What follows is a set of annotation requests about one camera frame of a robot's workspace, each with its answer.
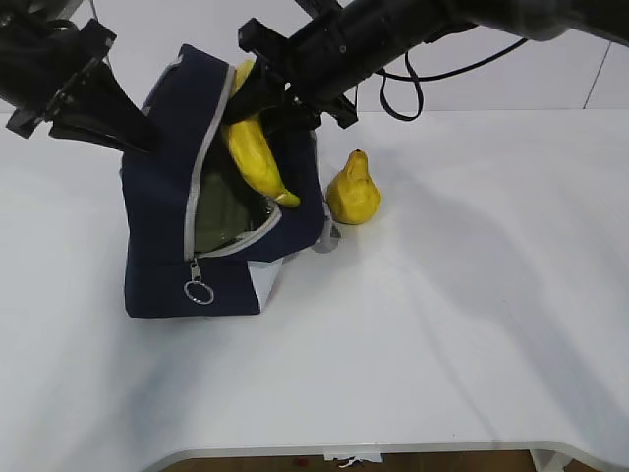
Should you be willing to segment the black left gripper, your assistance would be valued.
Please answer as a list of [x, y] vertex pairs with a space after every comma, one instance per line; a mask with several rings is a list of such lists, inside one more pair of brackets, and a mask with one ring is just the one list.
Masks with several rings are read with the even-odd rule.
[[[51, 120], [49, 136], [54, 139], [152, 152], [159, 130], [100, 63], [116, 38], [95, 19], [82, 29], [69, 20], [3, 19], [1, 99], [14, 107], [7, 128], [28, 138], [41, 122]], [[55, 117], [85, 77], [81, 113]]]

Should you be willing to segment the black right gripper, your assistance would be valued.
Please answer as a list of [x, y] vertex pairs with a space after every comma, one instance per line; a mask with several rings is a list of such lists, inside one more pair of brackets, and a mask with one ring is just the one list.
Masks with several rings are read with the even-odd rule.
[[225, 123], [258, 115], [266, 136], [313, 131], [327, 113], [345, 129], [358, 121], [344, 92], [355, 83], [343, 65], [344, 46], [323, 17], [285, 37], [252, 18], [238, 30], [241, 49], [256, 56], [236, 68]]

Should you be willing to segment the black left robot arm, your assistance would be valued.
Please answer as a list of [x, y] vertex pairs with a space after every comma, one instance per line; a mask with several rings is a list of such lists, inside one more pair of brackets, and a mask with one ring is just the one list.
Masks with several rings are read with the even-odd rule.
[[77, 1], [1, 4], [1, 99], [6, 127], [28, 139], [47, 122], [50, 137], [121, 151], [150, 152], [155, 125], [134, 105], [107, 62], [116, 34], [98, 19], [78, 27]]

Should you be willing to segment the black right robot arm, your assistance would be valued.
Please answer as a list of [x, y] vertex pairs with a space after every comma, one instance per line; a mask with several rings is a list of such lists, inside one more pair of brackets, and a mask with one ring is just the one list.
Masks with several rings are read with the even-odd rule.
[[628, 42], [625, 1], [302, 1], [311, 21], [286, 38], [260, 21], [238, 32], [255, 54], [252, 74], [224, 113], [228, 124], [258, 112], [274, 119], [332, 115], [346, 128], [356, 120], [342, 94], [421, 43], [485, 26], [522, 39], [546, 41], [580, 30]]

